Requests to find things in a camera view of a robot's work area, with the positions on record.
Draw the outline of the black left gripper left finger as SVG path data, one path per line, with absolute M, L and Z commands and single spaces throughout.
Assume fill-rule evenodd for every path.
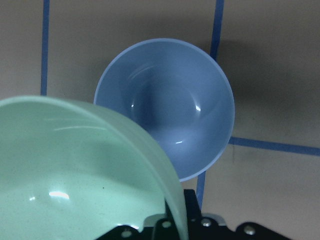
M 156 214 L 144 220 L 142 231 L 132 225 L 118 225 L 97 240 L 179 240 L 180 236 L 169 207 L 164 214 Z

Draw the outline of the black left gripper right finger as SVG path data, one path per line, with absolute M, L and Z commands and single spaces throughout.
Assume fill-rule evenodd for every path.
M 190 240 L 287 240 L 288 237 L 255 222 L 244 222 L 235 230 L 219 215 L 201 213 L 196 192 L 183 191 Z

